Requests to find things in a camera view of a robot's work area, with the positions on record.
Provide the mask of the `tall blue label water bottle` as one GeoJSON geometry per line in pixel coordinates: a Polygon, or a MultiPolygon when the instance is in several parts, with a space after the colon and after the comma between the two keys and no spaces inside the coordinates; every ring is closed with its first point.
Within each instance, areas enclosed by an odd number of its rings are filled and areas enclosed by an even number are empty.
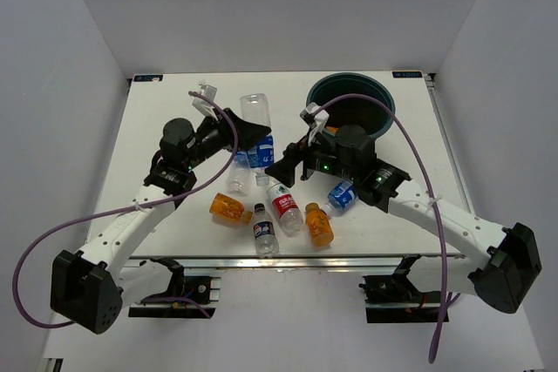
{"type": "Polygon", "coordinates": [[[230,193],[246,195],[248,193],[251,169],[248,163],[248,155],[238,152],[228,169],[226,188],[230,193]]]}

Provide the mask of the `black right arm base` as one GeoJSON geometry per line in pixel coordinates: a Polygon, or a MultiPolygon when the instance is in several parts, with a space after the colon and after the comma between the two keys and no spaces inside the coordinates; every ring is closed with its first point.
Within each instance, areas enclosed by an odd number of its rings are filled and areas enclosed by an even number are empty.
{"type": "Polygon", "coordinates": [[[391,274],[362,277],[359,288],[364,293],[368,324],[436,323],[440,291],[419,291],[409,280],[418,255],[405,256],[391,274]]]}

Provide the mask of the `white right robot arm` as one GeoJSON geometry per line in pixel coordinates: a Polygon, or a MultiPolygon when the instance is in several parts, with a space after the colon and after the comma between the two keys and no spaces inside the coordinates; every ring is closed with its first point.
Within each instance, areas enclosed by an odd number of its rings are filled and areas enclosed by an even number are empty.
{"type": "Polygon", "coordinates": [[[348,180],[361,202],[423,228],[462,254],[459,260],[412,256],[402,262],[393,288],[404,301],[416,300],[446,267],[448,291],[475,294],[488,306],[513,314],[541,272],[531,228],[521,223],[504,227],[431,198],[407,172],[379,159],[374,140],[358,125],[346,125],[334,136],[304,135],[266,173],[292,187],[297,166],[303,168],[303,180],[313,172],[348,180]]]}

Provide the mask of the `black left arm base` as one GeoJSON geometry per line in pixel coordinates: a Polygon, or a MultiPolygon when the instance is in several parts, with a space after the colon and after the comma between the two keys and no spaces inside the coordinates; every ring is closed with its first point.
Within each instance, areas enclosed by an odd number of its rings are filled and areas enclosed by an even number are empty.
{"type": "Polygon", "coordinates": [[[211,319],[221,291],[221,278],[210,274],[190,274],[177,260],[159,257],[143,260],[170,274],[165,288],[152,292],[128,309],[130,318],[211,319]]]}

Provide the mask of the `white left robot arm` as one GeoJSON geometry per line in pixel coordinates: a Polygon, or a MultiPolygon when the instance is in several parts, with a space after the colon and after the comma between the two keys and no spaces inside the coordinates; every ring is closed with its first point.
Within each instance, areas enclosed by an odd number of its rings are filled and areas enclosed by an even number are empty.
{"type": "Polygon", "coordinates": [[[118,215],[75,253],[63,251],[53,261],[51,308],[99,335],[134,303],[183,297],[184,268],[178,261],[156,257],[130,271],[125,264],[180,206],[185,193],[194,189],[195,167],[224,149],[247,151],[270,132],[269,127],[245,121],[230,109],[204,118],[199,127],[185,118],[167,122],[131,211],[118,215]]]}

